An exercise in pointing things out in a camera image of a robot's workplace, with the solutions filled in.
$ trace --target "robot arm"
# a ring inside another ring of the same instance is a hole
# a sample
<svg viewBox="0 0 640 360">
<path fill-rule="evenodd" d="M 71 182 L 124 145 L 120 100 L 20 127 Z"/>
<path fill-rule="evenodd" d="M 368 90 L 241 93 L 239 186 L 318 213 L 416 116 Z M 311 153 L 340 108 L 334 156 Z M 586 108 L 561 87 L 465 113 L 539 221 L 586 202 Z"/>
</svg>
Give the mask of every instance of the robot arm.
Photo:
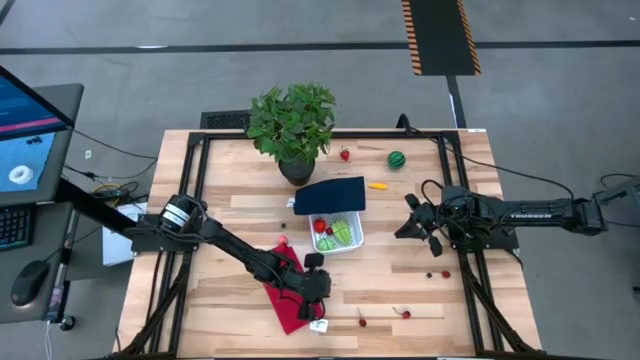
<svg viewBox="0 0 640 360">
<path fill-rule="evenodd" d="M 442 246 L 433 231 L 443 227 L 447 238 L 467 250 L 483 247 L 494 229 L 561 227 L 587 236 L 607 230 L 598 204 L 585 199 L 502 201 L 460 186 L 443 187 L 439 205 L 421 204 L 413 194 L 405 199 L 412 212 L 396 238 L 428 239 L 434 256 L 442 254 Z"/>
<path fill-rule="evenodd" d="M 194 244 L 211 244 L 242 262 L 245 269 L 257 281 L 269 284 L 278 290 L 289 290 L 302 297 L 298 317 L 304 320 L 315 318 L 312 304 L 329 297 L 331 278 L 322 269 L 322 254 L 309 254 L 305 258 L 306 272 L 296 269 L 295 263 L 274 251 L 256 249 L 247 244 L 215 219 L 207 215 L 207 205 L 187 195 L 174 195 L 160 213 L 159 225 L 145 224 L 140 232 L 169 238 L 173 241 Z M 130 231 L 135 241 L 136 231 Z"/>
</svg>

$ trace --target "monitor screen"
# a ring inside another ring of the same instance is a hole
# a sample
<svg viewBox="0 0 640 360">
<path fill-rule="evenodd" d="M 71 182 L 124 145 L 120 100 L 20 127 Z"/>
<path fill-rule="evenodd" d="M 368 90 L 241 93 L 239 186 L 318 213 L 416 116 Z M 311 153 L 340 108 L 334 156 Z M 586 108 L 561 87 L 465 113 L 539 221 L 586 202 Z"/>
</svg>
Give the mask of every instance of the monitor screen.
<svg viewBox="0 0 640 360">
<path fill-rule="evenodd" d="M 67 122 L 33 90 L 11 75 L 0 74 L 0 139 L 65 129 Z"/>
</svg>

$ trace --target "watermelon toy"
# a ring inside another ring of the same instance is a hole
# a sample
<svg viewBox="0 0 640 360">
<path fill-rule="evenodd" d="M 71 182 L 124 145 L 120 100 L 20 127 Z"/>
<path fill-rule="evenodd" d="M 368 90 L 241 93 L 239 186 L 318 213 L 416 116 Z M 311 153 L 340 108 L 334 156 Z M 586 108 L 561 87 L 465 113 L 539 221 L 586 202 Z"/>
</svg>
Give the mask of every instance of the watermelon toy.
<svg viewBox="0 0 640 360">
<path fill-rule="evenodd" d="M 387 158 L 387 163 L 389 164 L 389 167 L 392 169 L 400 169 L 401 167 L 404 166 L 405 161 L 406 161 L 406 158 L 404 157 L 404 154 L 401 153 L 400 151 L 391 152 L 391 154 L 389 154 L 389 157 Z"/>
<path fill-rule="evenodd" d="M 336 221 L 331 224 L 331 229 L 333 230 L 333 236 L 338 239 L 342 245 L 351 245 L 351 229 L 349 229 L 349 225 L 346 222 Z"/>
</svg>

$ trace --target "black pot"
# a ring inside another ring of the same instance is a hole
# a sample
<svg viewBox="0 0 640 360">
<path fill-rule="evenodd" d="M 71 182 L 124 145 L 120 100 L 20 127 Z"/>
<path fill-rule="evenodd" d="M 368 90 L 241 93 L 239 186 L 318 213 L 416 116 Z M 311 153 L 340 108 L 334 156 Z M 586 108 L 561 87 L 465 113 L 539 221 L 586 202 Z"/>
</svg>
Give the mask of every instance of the black pot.
<svg viewBox="0 0 640 360">
<path fill-rule="evenodd" d="M 309 182 L 313 169 L 316 167 L 316 161 L 311 160 L 309 164 L 304 161 L 278 162 L 280 172 L 284 175 L 292 185 L 302 186 Z"/>
</svg>

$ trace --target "dark blue cloth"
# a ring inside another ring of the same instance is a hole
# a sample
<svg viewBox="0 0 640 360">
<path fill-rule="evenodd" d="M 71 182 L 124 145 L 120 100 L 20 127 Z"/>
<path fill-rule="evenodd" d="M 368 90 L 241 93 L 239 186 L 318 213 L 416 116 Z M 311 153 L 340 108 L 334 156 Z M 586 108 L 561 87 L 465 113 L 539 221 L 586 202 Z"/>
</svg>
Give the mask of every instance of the dark blue cloth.
<svg viewBox="0 0 640 360">
<path fill-rule="evenodd" d="M 296 202 L 293 204 L 296 215 L 362 211 L 365 208 L 362 176 L 325 180 L 304 187 L 296 191 Z"/>
</svg>

